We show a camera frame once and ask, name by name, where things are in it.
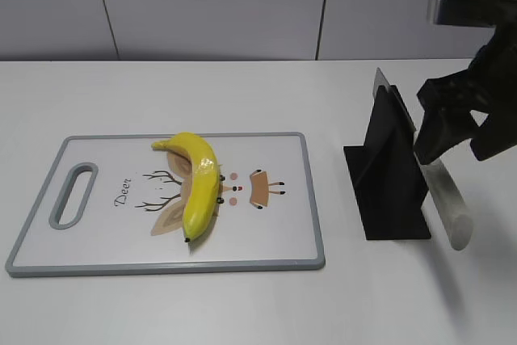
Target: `knife handle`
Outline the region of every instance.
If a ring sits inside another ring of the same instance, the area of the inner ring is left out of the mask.
[[[451,247],[463,250],[472,237],[474,223],[460,191],[440,159],[421,165],[420,169]]]

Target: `deer antler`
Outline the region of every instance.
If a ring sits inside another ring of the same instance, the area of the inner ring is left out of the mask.
[[[135,206],[135,208],[145,208],[146,212],[157,212],[158,210],[162,210],[163,208],[165,208],[174,198],[179,198],[180,196],[181,194],[177,194],[172,197],[160,197],[161,200],[164,200],[161,204],[151,204],[149,202],[143,202],[142,205],[137,205]]]
[[[168,181],[163,181],[163,182],[164,183],[174,182],[174,183],[177,183],[179,186],[181,186],[181,182],[179,182],[177,179],[175,179],[169,171],[157,170],[157,171],[153,171],[152,174],[144,174],[142,176],[148,177],[147,179],[168,178],[169,179]]]

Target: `banana tip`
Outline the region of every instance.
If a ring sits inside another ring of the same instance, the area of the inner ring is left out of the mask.
[[[153,149],[164,149],[165,148],[165,142],[164,141],[155,141],[151,147]]]

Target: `cutting board handle hole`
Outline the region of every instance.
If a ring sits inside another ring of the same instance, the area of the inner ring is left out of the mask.
[[[97,165],[90,162],[70,169],[48,219],[51,227],[67,229],[81,220],[98,172]]]

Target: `cutting board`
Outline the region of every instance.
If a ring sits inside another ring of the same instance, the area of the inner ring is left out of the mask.
[[[181,228],[190,164],[150,147],[170,136],[65,139],[7,260],[11,276],[323,267],[302,134],[202,134],[221,165],[224,202],[190,243]]]

